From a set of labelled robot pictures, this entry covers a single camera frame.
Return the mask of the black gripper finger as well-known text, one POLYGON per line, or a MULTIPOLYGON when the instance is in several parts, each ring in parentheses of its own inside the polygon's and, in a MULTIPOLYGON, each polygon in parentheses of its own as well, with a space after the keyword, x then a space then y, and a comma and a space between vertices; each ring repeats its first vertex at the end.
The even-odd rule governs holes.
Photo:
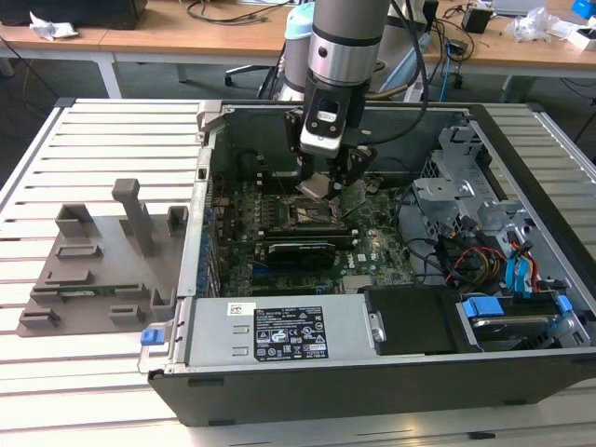
POLYGON ((299 176, 301 180, 307 180, 313 175, 313 157, 303 151, 300 143, 301 132, 304 127, 304 110, 302 107, 295 107, 284 114, 284 123, 288 146, 295 155, 299 176))
POLYGON ((373 146, 341 147, 335 159, 327 160, 330 174, 327 198, 339 196, 360 179, 376 156, 373 146))

